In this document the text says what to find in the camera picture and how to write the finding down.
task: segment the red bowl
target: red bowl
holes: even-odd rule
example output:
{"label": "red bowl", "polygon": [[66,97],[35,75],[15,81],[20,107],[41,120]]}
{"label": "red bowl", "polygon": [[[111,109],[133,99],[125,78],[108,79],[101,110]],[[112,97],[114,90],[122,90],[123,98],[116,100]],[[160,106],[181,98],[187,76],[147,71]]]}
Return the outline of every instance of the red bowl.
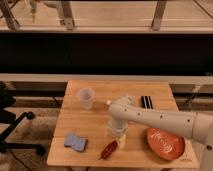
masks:
{"label": "red bowl", "polygon": [[185,150],[183,137],[157,128],[148,128],[147,140],[150,148],[165,160],[177,159]]}

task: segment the wooden table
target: wooden table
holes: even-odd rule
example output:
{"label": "wooden table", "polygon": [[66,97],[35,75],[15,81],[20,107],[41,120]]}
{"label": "wooden table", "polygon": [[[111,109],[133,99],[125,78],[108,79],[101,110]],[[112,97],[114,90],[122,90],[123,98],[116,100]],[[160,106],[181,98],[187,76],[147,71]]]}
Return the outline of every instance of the wooden table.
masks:
{"label": "wooden table", "polygon": [[[76,93],[83,87],[95,90],[93,109],[81,108]],[[184,154],[171,162],[159,158],[146,142],[147,126],[130,122],[126,145],[117,149],[108,160],[98,160],[103,148],[113,139],[107,134],[109,120],[106,100],[115,100],[129,94],[139,106],[140,96],[151,96],[154,109],[178,110],[173,94],[166,82],[141,81],[83,81],[68,82],[63,105],[58,117],[47,163],[52,166],[91,166],[128,168],[197,168],[198,162],[191,142],[185,140]],[[66,135],[75,132],[86,137],[88,143],[84,153],[64,147]]]}

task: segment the black office chair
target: black office chair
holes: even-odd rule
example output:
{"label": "black office chair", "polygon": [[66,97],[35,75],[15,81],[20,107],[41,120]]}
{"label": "black office chair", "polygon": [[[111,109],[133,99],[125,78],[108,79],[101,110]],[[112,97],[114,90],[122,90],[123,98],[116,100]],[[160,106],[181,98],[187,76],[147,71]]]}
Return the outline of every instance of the black office chair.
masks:
{"label": "black office chair", "polygon": [[35,117],[32,112],[24,112],[17,119],[16,115],[4,110],[5,107],[12,105],[15,102],[13,96],[5,91],[5,86],[0,84],[0,123],[10,124],[0,134],[0,152],[5,153],[7,149],[36,149],[36,154],[42,156],[45,153],[45,148],[40,144],[20,144],[20,143],[7,143],[6,138],[16,128],[16,126],[25,117],[29,120]]}

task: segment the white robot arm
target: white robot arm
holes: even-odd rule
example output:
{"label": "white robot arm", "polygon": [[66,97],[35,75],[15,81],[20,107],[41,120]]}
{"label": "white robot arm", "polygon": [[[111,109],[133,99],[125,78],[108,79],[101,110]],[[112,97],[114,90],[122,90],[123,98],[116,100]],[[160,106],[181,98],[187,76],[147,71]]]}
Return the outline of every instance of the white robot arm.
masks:
{"label": "white robot arm", "polygon": [[130,96],[122,96],[113,102],[108,101],[109,130],[122,136],[127,129],[127,121],[148,126],[193,139],[205,144],[200,171],[213,169],[213,117],[205,114],[180,111],[150,110],[133,106]]}

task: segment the cable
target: cable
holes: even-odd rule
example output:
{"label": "cable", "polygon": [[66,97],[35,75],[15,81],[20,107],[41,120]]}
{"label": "cable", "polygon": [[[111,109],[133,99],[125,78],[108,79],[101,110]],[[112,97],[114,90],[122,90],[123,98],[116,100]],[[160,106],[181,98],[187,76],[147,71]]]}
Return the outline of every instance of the cable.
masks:
{"label": "cable", "polygon": [[30,167],[28,167],[21,159],[19,159],[14,152],[11,149],[8,149],[8,151],[12,154],[12,156],[19,162],[21,163],[28,171],[32,171]]}
{"label": "cable", "polygon": [[55,101],[56,105],[57,105],[59,108],[61,108],[61,105],[59,104],[58,100],[57,100],[55,97],[52,97],[52,98],[53,98],[53,100]]}
{"label": "cable", "polygon": [[19,0],[16,0],[11,6],[10,6],[10,10],[13,9],[13,7],[18,3]]}

